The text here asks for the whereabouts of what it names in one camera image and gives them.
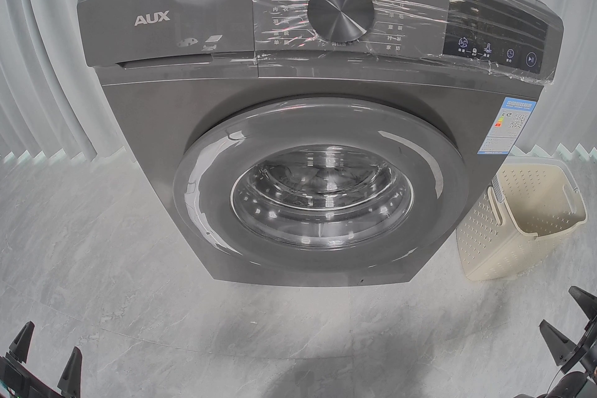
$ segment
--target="play pause button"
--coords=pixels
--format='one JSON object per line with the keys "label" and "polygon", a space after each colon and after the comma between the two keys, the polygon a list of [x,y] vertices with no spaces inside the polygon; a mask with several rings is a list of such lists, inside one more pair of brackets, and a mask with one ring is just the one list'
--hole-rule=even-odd
{"label": "play pause button", "polygon": [[533,67],[537,64],[537,56],[532,51],[526,55],[526,66]]}

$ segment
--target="qr code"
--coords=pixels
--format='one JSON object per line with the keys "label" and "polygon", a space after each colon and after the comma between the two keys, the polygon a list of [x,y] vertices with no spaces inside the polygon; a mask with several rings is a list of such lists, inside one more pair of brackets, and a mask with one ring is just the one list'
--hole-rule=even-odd
{"label": "qr code", "polygon": [[520,129],[524,126],[526,119],[526,114],[515,114],[514,116],[512,116],[512,119],[510,120],[510,124],[508,125],[508,127],[510,129]]}

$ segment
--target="energy label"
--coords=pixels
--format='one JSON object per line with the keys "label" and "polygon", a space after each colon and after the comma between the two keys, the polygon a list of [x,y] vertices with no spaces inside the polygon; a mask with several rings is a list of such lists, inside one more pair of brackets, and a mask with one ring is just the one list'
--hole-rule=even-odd
{"label": "energy label", "polygon": [[505,98],[500,112],[487,133],[479,155],[506,155],[514,146],[522,128],[531,116],[536,101]]}

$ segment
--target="protective plastic wrap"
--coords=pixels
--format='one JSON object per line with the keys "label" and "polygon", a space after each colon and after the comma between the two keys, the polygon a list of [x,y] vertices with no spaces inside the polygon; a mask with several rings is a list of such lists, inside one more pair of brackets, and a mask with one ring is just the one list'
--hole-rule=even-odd
{"label": "protective plastic wrap", "polygon": [[553,27],[518,0],[372,1],[374,22],[367,33],[337,43],[312,27],[309,0],[253,0],[256,50],[361,52],[482,69],[541,85],[553,81],[557,52],[552,61],[545,46],[548,26]]}

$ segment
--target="white curtain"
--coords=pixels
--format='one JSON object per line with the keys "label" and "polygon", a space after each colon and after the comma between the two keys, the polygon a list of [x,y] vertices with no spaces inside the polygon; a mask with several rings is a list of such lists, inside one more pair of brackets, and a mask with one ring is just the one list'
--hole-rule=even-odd
{"label": "white curtain", "polygon": [[[597,0],[542,0],[563,18],[555,82],[545,88],[517,145],[552,153],[597,146]],[[88,159],[111,155],[123,137],[85,64],[77,0],[0,0],[0,156]]]}

